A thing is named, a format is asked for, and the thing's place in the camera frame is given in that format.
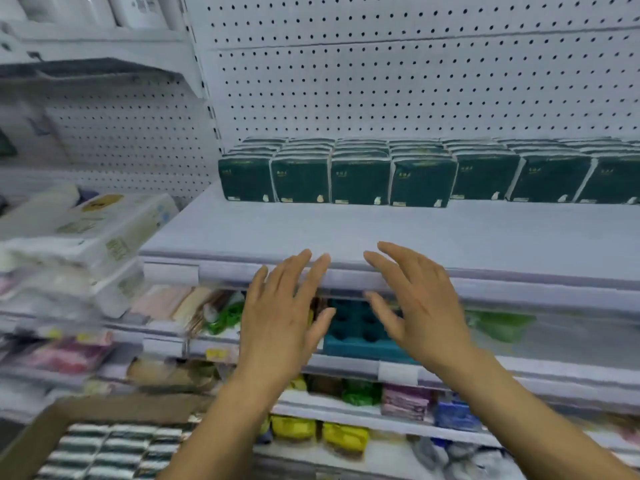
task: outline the blue package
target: blue package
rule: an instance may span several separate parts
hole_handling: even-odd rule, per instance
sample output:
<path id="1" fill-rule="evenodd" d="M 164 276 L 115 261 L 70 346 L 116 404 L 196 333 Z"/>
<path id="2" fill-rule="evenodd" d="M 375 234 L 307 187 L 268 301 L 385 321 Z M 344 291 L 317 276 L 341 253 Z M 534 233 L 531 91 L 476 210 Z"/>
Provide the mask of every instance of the blue package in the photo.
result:
<path id="1" fill-rule="evenodd" d="M 480 420 L 471 414 L 469 405 L 460 401 L 457 394 L 449 396 L 448 401 L 438 402 L 434 417 L 439 428 L 460 429 L 462 431 L 482 431 Z"/>

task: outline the finger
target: finger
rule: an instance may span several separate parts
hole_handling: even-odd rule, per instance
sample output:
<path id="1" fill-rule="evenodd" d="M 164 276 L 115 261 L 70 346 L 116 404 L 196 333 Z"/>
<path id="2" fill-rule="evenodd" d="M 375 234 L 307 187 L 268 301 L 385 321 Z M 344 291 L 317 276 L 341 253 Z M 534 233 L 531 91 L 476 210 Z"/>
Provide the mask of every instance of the finger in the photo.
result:
<path id="1" fill-rule="evenodd" d="M 373 251 L 365 251 L 364 259 L 382 274 L 382 277 L 394 291 L 402 306 L 413 306 L 414 298 L 411 293 L 411 283 L 400 269 L 400 266 L 382 256 L 382 254 Z"/>
<path id="2" fill-rule="evenodd" d="M 369 291 L 364 293 L 364 296 L 371 305 L 373 313 L 384 325 L 388 336 L 395 340 L 398 345 L 402 345 L 404 341 L 404 321 L 391 311 L 387 302 L 378 293 Z"/>
<path id="3" fill-rule="evenodd" d="M 331 256 L 329 256 L 329 254 L 325 253 L 316 259 L 316 262 L 311 266 L 311 269 L 307 273 L 304 283 L 302 283 L 298 289 L 296 301 L 299 302 L 300 305 L 304 305 L 308 308 L 311 300 L 315 297 L 318 286 L 320 286 L 320 281 L 322 281 L 322 278 L 330 264 Z"/>
<path id="4" fill-rule="evenodd" d="M 286 258 L 269 273 L 267 282 L 264 285 L 264 294 L 273 295 L 276 293 L 282 274 L 291 259 L 293 259 L 293 256 Z"/>
<path id="5" fill-rule="evenodd" d="M 260 269 L 256 271 L 249 285 L 249 289 L 246 291 L 245 304 L 253 305 L 260 295 L 262 294 L 262 287 L 264 285 L 264 279 L 267 277 L 269 270 L 267 266 L 260 266 Z"/>
<path id="6" fill-rule="evenodd" d="M 420 254 L 412 249 L 398 246 L 393 242 L 380 241 L 378 249 L 398 263 L 398 266 L 400 266 L 409 281 L 412 283 L 424 281 L 425 275 L 419 263 Z"/>
<path id="7" fill-rule="evenodd" d="M 335 308 L 325 308 L 316 318 L 316 321 L 313 322 L 309 330 L 307 330 L 307 334 L 305 335 L 305 364 L 307 364 L 309 358 L 316 351 L 318 347 L 318 343 L 320 343 L 320 339 L 322 339 L 327 330 L 329 330 L 329 325 L 331 325 L 331 320 L 335 315 Z"/>
<path id="8" fill-rule="evenodd" d="M 284 273 L 280 279 L 280 285 L 278 286 L 278 293 L 283 293 L 286 297 L 293 297 L 293 291 L 296 289 L 300 274 L 302 274 L 302 270 L 310 259 L 311 251 L 308 249 L 305 249 L 299 255 L 293 257 L 284 269 Z"/>

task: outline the pink product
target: pink product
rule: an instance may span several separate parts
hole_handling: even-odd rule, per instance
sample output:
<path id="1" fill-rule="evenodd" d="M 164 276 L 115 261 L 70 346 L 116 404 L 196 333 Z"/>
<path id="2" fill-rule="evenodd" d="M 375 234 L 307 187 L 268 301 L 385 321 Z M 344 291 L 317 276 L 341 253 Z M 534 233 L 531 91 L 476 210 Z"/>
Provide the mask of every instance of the pink product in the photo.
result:
<path id="1" fill-rule="evenodd" d="M 381 411 L 388 416 L 433 422 L 429 408 L 434 403 L 430 389 L 385 384 Z"/>
<path id="2" fill-rule="evenodd" d="M 61 339 L 26 350 L 16 357 L 14 364 L 63 374 L 82 374 L 96 369 L 110 350 L 111 346 Z"/>

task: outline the forearm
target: forearm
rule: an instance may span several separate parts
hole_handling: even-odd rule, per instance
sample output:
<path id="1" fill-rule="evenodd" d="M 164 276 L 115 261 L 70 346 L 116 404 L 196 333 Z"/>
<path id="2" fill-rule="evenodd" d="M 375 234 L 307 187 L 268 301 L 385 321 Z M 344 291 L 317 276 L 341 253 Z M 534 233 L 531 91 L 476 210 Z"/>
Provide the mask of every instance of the forearm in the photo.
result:
<path id="1" fill-rule="evenodd" d="M 235 376 L 225 384 L 188 441 L 158 480 L 231 480 L 242 477 L 268 401 Z"/>
<path id="2" fill-rule="evenodd" d="M 612 453 L 524 389 L 491 354 L 478 349 L 474 359 L 468 371 L 443 379 L 534 476 L 530 480 L 637 479 Z"/>

